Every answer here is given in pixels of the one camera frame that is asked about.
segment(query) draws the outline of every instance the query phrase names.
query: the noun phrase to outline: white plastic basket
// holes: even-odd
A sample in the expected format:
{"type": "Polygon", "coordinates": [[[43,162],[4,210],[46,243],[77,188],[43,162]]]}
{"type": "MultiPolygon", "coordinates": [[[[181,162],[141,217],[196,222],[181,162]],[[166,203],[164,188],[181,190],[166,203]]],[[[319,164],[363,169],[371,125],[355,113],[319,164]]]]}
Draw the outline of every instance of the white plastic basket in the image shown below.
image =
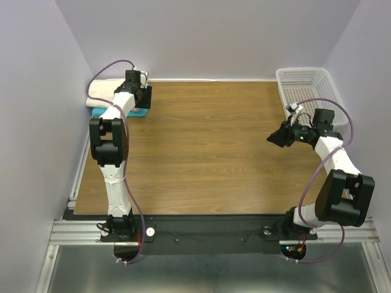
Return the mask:
{"type": "MultiPolygon", "coordinates": [[[[294,67],[281,68],[276,71],[279,93],[284,108],[285,116],[289,112],[285,110],[287,104],[303,101],[311,98],[327,98],[338,102],[343,106],[329,72],[321,67],[294,67]]],[[[334,126],[348,124],[345,114],[334,104],[325,101],[311,101],[302,104],[304,111],[313,117],[316,108],[334,110],[334,126]]],[[[309,122],[306,115],[299,117],[300,124],[307,125],[309,122]]]]}

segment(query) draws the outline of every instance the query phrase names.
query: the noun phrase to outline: white wall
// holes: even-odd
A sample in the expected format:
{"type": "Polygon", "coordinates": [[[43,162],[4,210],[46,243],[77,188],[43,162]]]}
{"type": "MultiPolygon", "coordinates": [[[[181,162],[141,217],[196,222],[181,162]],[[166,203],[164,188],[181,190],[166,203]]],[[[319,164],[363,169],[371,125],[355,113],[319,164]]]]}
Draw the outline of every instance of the white wall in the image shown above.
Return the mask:
{"type": "Polygon", "coordinates": [[[0,4],[0,291],[35,292],[86,138],[91,71],[53,0],[0,4]]]}
{"type": "Polygon", "coordinates": [[[362,0],[326,62],[352,115],[356,135],[348,153],[376,181],[370,215],[391,269],[391,1],[362,0]]]}
{"type": "Polygon", "coordinates": [[[126,57],[152,78],[275,79],[322,66],[360,1],[56,2],[93,72],[126,57]]]}

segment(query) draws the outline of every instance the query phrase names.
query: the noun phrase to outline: white towel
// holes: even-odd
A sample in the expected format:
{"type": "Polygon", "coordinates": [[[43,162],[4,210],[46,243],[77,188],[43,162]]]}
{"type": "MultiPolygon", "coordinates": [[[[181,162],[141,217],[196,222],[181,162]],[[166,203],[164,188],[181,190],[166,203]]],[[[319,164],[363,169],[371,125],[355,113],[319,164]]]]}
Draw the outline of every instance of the white towel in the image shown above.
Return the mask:
{"type": "MultiPolygon", "coordinates": [[[[112,101],[114,99],[114,91],[119,87],[123,82],[125,81],[125,78],[111,78],[111,79],[96,79],[94,80],[89,89],[89,95],[93,98],[101,98],[106,99],[109,101],[112,101]]],[[[146,87],[147,80],[145,78],[145,75],[141,75],[141,87],[146,87]]],[[[87,107],[92,108],[107,108],[110,105],[108,103],[104,103],[101,101],[95,101],[94,99],[87,98],[86,101],[87,107]]],[[[138,108],[133,108],[133,112],[137,112],[138,108]]]]}

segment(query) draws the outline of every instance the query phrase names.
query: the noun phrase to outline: wooden tabletop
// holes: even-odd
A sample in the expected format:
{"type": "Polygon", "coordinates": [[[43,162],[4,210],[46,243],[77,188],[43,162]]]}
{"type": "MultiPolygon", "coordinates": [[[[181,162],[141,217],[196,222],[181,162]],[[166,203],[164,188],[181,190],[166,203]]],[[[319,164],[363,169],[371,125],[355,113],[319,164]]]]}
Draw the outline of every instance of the wooden tabletop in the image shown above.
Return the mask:
{"type": "MultiPolygon", "coordinates": [[[[297,206],[320,163],[310,145],[266,141],[285,119],[276,82],[156,82],[146,117],[129,118],[127,177],[145,214],[275,214],[297,206]]],[[[326,178],[316,179],[305,203],[326,178]]],[[[106,214],[89,157],[75,214],[106,214]]]]}

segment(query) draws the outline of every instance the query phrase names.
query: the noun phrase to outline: purple hose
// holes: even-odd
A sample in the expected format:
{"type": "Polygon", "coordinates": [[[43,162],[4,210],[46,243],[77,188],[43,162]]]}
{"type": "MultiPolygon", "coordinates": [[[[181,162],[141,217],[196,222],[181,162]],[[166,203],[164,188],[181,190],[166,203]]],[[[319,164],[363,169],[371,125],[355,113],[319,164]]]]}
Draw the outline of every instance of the purple hose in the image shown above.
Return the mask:
{"type": "MultiPolygon", "coordinates": [[[[316,176],[318,176],[320,170],[322,170],[323,166],[325,165],[325,163],[327,162],[328,159],[330,159],[333,154],[335,154],[338,150],[348,146],[351,144],[351,142],[353,141],[353,137],[354,137],[354,127],[353,127],[353,121],[349,115],[349,113],[341,106],[339,105],[339,103],[337,103],[336,101],[333,101],[332,99],[325,99],[325,98],[314,98],[314,99],[306,99],[304,101],[300,101],[298,102],[298,105],[300,104],[304,104],[304,103],[307,103],[307,102],[311,102],[311,101],[326,101],[326,102],[330,102],[334,105],[336,105],[338,108],[340,108],[342,110],[343,113],[345,113],[346,117],[348,118],[349,120],[349,124],[350,124],[350,138],[348,140],[348,142],[346,143],[343,143],[341,147],[338,147],[334,150],[332,150],[325,158],[324,160],[320,163],[320,165],[318,166],[318,168],[315,170],[314,174],[312,175],[310,181],[308,182],[307,186],[305,187],[304,191],[303,191],[303,194],[300,198],[300,202],[299,202],[299,206],[298,206],[298,212],[299,212],[299,217],[300,219],[302,220],[303,223],[305,223],[306,225],[308,226],[311,226],[313,228],[317,228],[316,226],[313,226],[311,224],[309,224],[306,220],[304,220],[303,218],[303,215],[302,215],[302,212],[301,212],[301,209],[303,207],[303,202],[304,202],[304,199],[305,199],[305,196],[307,195],[308,193],[308,190],[310,189],[312,183],[314,182],[316,176]]],[[[316,262],[322,262],[322,261],[327,261],[328,259],[332,258],[334,255],[336,255],[340,249],[342,248],[342,245],[343,245],[343,241],[345,240],[345,230],[343,229],[343,227],[341,226],[341,230],[342,230],[342,239],[341,239],[341,242],[340,244],[338,245],[337,249],[331,253],[329,256],[325,257],[325,258],[321,258],[321,259],[315,259],[313,261],[299,261],[300,263],[304,263],[304,264],[314,264],[316,262]]]]}
{"type": "MultiPolygon", "coordinates": [[[[129,60],[125,60],[125,59],[121,59],[121,60],[117,60],[117,61],[114,61],[112,63],[110,63],[109,65],[103,67],[100,71],[98,71],[98,73],[96,75],[94,75],[92,77],[92,79],[88,82],[87,84],[87,87],[86,87],[86,95],[87,97],[89,97],[90,99],[94,99],[95,101],[101,101],[101,102],[104,102],[104,103],[108,103],[112,106],[114,106],[116,109],[118,109],[121,113],[121,116],[122,116],[122,119],[125,123],[125,126],[126,126],[126,136],[128,138],[128,145],[130,144],[130,130],[129,130],[129,123],[128,123],[128,119],[125,115],[125,113],[123,112],[123,110],[121,109],[121,107],[119,107],[118,105],[115,105],[113,102],[111,101],[108,101],[106,99],[101,99],[101,98],[94,98],[92,96],[89,95],[89,90],[90,90],[90,86],[91,86],[91,83],[99,76],[99,74],[101,74],[102,72],[104,72],[104,70],[108,69],[109,67],[113,66],[114,64],[117,64],[119,62],[127,62],[127,63],[130,63],[132,65],[132,69],[134,68],[134,64],[132,63],[132,61],[129,61],[129,60]]],[[[142,237],[141,237],[141,244],[140,244],[140,248],[139,248],[139,251],[137,252],[136,256],[130,260],[130,261],[127,261],[127,262],[124,262],[122,261],[121,259],[117,259],[118,262],[121,262],[122,264],[132,264],[134,263],[140,256],[141,254],[141,251],[144,247],[144,242],[145,242],[145,220],[144,220],[144,214],[142,213],[141,211],[141,208],[139,206],[139,204],[137,203],[136,199],[134,198],[130,188],[129,188],[129,184],[128,184],[128,180],[126,179],[126,168],[128,166],[128,161],[126,160],[125,161],[125,165],[124,165],[124,168],[123,168],[123,177],[125,178],[124,182],[125,182],[125,187],[129,193],[129,196],[130,198],[132,199],[134,205],[137,207],[137,210],[139,211],[139,214],[140,214],[140,218],[141,218],[141,226],[142,226],[142,237]]]]}

